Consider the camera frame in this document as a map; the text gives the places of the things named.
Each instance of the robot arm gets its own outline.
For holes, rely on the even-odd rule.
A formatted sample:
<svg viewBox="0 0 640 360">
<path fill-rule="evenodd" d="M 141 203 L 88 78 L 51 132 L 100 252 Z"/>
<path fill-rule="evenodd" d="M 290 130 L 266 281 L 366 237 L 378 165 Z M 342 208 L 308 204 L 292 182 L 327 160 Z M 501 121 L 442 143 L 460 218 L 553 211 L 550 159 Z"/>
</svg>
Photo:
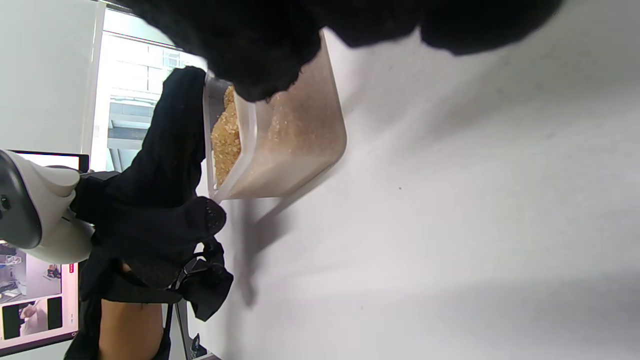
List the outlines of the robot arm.
<svg viewBox="0 0 640 360">
<path fill-rule="evenodd" d="M 0 238 L 52 264 L 84 261 L 93 228 L 69 209 L 78 171 L 42 167 L 0 149 Z"/>
</svg>

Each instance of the plastic container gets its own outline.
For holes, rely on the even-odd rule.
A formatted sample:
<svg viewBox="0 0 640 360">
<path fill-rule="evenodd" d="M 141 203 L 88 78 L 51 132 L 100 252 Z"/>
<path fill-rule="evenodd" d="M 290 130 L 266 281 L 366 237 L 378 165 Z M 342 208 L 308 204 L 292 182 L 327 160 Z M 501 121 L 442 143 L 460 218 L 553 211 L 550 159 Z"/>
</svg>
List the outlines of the plastic container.
<svg viewBox="0 0 640 360">
<path fill-rule="evenodd" d="M 210 135 L 224 111 L 228 86 L 207 76 L 207 176 L 215 201 L 288 196 L 344 154 L 346 129 L 324 38 L 321 51 L 288 91 L 255 104 L 236 95 L 242 151 L 224 183 L 218 184 Z"/>
</svg>

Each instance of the wall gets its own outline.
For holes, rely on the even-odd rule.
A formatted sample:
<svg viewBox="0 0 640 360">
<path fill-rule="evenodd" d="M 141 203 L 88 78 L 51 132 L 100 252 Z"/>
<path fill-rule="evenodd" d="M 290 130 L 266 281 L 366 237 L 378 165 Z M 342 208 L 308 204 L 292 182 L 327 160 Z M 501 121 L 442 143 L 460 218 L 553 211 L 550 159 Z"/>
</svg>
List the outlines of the wall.
<svg viewBox="0 0 640 360">
<path fill-rule="evenodd" d="M 91 149 L 105 6 L 20 0 L 0 12 L 0 147 Z"/>
<path fill-rule="evenodd" d="M 235 360 L 637 360 L 639 13 L 569 0 L 462 58 L 328 37 L 347 153 L 253 237 L 224 203 L 235 288 L 193 330 Z"/>
</svg>

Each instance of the black fabric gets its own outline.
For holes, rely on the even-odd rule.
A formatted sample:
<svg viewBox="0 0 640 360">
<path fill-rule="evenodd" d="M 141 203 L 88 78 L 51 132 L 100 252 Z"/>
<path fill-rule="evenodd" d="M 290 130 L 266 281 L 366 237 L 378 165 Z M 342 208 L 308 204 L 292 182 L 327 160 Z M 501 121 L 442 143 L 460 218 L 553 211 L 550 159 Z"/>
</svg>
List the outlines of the black fabric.
<svg viewBox="0 0 640 360">
<path fill-rule="evenodd" d="M 88 192 L 91 208 L 76 210 L 78 218 L 95 224 L 94 249 L 80 280 L 83 299 L 106 299 L 108 286 L 98 285 L 113 282 L 122 261 L 146 285 L 166 289 L 199 243 L 217 243 L 225 212 L 195 195 L 205 158 L 204 79 L 204 71 L 194 67 L 169 75 L 131 166 L 105 181 L 101 191 Z"/>
<path fill-rule="evenodd" d="M 173 304 L 187 298 L 190 294 L 174 289 L 199 243 L 220 273 L 208 277 L 220 291 L 204 305 L 215 312 L 226 299 L 233 276 L 224 269 L 223 249 L 214 237 L 226 214 L 211 199 L 195 194 L 205 158 L 204 81 L 205 72 L 198 68 L 175 69 L 164 82 L 132 165 L 121 174 L 88 174 L 76 188 L 71 208 L 94 225 L 95 233 L 80 274 L 80 331 L 65 359 L 97 359 L 101 299 Z M 122 271 L 123 263 L 131 272 Z M 168 359 L 169 348 L 166 332 L 154 360 Z"/>
<path fill-rule="evenodd" d="M 287 90 L 330 28 L 352 47 L 409 35 L 474 54 L 520 41 L 562 0 L 118 0 L 185 51 L 203 56 L 217 78 L 247 101 Z"/>
</svg>

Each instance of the monitor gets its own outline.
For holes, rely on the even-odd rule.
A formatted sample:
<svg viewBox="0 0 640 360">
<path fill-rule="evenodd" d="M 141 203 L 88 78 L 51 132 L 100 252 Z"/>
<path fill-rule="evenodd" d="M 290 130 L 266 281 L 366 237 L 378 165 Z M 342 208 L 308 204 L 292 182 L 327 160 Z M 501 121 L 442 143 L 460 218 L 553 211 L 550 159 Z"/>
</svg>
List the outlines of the monitor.
<svg viewBox="0 0 640 360">
<path fill-rule="evenodd" d="M 14 152 L 38 165 L 89 171 L 88 155 Z M 0 357 L 76 335 L 78 272 L 78 264 L 50 264 L 0 239 Z"/>
</svg>

